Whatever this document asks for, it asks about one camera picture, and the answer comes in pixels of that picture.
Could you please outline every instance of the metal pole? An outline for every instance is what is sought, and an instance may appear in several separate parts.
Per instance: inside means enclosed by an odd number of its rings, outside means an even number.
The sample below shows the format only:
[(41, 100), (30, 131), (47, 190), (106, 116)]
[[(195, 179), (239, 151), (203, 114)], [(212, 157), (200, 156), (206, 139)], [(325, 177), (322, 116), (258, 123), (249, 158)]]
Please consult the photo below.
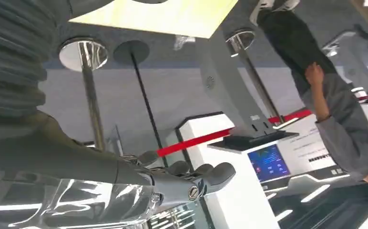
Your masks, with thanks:
[(150, 122), (152, 123), (154, 136), (156, 137), (156, 141), (157, 141), (157, 145), (159, 146), (159, 149), (161, 149), (161, 148), (163, 148), (163, 145), (162, 145), (162, 142), (160, 140), (159, 132), (157, 131), (156, 122), (154, 121), (153, 113), (152, 113), (152, 110), (150, 108), (149, 100), (147, 99), (147, 95), (146, 95), (145, 87), (144, 87), (144, 84), (143, 84), (143, 81), (142, 81), (141, 73), (139, 72), (138, 63), (136, 62), (135, 55), (133, 54), (133, 52), (131, 52), (131, 59), (132, 59), (133, 67), (135, 68), (136, 76), (138, 77), (138, 81), (139, 81), (139, 85), (141, 87), (143, 99), (145, 100), (147, 113), (149, 115)]
[(283, 117), (279, 114), (274, 103), (272, 102), (272, 99), (268, 94), (268, 91), (264, 86), (263, 81), (261, 81), (260, 76), (257, 73), (257, 70), (251, 63), (251, 60), (246, 53), (245, 47), (238, 35), (236, 35), (235, 37), (233, 37), (233, 39), (231, 39), (231, 45), (233, 46), (234, 50), (239, 54), (240, 60), (243, 62), (247, 73), (249, 74), (251, 80), (253, 81), (254, 87), (256, 88), (258, 94), (260, 95), (261, 100), (263, 100), (263, 103), (268, 109), (268, 111), (271, 113), (272, 116), (279, 117), (281, 123), (284, 123)]
[(91, 60), (90, 54), (87, 49), (85, 42), (79, 43), (79, 52), (82, 60), (82, 73), (84, 80), (84, 88), (86, 91), (87, 102), (90, 112), (90, 120), (92, 123), (94, 133), (94, 143), (97, 149), (105, 150), (104, 133), (101, 123), (100, 109), (98, 107), (97, 95), (95, 90), (95, 84), (93, 79), (93, 72), (89, 65)]

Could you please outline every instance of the metal bolt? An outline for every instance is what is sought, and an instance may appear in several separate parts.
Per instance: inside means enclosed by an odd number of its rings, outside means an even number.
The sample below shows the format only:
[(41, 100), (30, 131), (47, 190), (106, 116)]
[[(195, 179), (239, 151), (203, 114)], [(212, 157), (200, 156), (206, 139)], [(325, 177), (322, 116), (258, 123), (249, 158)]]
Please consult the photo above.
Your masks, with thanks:
[(160, 202), (160, 195), (159, 194), (153, 194), (151, 198), (153, 203), (159, 203)]
[(195, 200), (198, 197), (198, 187), (192, 186), (188, 192), (188, 198), (190, 201)]

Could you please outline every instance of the red barrier rope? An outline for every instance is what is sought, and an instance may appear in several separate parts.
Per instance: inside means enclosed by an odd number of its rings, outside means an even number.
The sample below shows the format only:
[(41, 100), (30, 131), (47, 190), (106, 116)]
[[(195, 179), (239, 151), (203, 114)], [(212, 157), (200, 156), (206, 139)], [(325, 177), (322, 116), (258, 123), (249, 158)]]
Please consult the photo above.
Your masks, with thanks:
[[(368, 96), (358, 98), (358, 100), (360, 100), (360, 101), (367, 100), (367, 99), (368, 99)], [(311, 114), (312, 114), (312, 112), (310, 110), (306, 109), (306, 110), (302, 110), (302, 111), (299, 111), (299, 112), (295, 112), (295, 113), (290, 114), (290, 115), (286, 115), (283, 118), (284, 118), (285, 122), (287, 122), (287, 121), (292, 120), (294, 118), (304, 118), (304, 117), (307, 117)], [(271, 123), (279, 123), (280, 122), (279, 117), (272, 117), (272, 118), (269, 118), (268, 120)], [(231, 129), (232, 128), (229, 128), (229, 129), (226, 129), (226, 130), (221, 130), (221, 131), (211, 133), (211, 134), (208, 134), (208, 135), (204, 135), (204, 136), (201, 136), (201, 137), (196, 137), (196, 138), (193, 138), (193, 139), (190, 139), (190, 140), (187, 140), (187, 141), (179, 142), (175, 145), (172, 145), (172, 146), (169, 146), (169, 147), (166, 147), (166, 148), (163, 148), (163, 149), (159, 149), (157, 151), (157, 154), (160, 157), (162, 157), (162, 156), (166, 156), (166, 155), (172, 154), (174, 152), (177, 152), (177, 151), (180, 151), (180, 150), (183, 150), (183, 149), (187, 149), (189, 147), (196, 146), (198, 144), (205, 143), (205, 142), (208, 142), (208, 141), (220, 138), (220, 137), (229, 136), (230, 135), (229, 132), (230, 132)]]

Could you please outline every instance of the gray jacket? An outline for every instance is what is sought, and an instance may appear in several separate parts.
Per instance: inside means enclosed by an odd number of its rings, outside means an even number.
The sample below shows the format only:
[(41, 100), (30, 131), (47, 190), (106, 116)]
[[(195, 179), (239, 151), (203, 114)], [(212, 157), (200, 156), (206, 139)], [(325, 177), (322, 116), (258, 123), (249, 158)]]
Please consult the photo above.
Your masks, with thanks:
[[(368, 175), (368, 120), (348, 85), (336, 73), (326, 74), (324, 95), (331, 117), (317, 123), (333, 160), (356, 180)], [(301, 95), (314, 111), (312, 92)]]

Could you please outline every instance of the black pole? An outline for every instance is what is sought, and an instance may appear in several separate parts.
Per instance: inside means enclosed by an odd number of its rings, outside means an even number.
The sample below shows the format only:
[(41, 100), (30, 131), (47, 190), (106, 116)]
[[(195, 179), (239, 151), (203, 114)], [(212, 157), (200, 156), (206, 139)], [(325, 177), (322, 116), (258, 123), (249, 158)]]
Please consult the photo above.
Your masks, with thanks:
[(156, 122), (154, 121), (152, 110), (150, 109), (149, 100), (147, 99), (145, 87), (143, 85), (141, 73), (139, 72), (139, 68), (138, 68), (138, 64), (135, 59), (135, 55), (132, 52), (131, 52), (131, 58), (132, 58), (133, 67), (135, 68), (136, 76), (138, 77), (139, 85), (141, 87), (143, 99), (145, 100), (147, 113), (149, 114), (150, 122), (152, 123), (153, 132), (154, 132), (154, 135), (156, 136), (156, 141), (159, 146), (159, 149), (161, 149), (163, 148), (162, 142), (160, 140), (159, 132), (157, 131)]

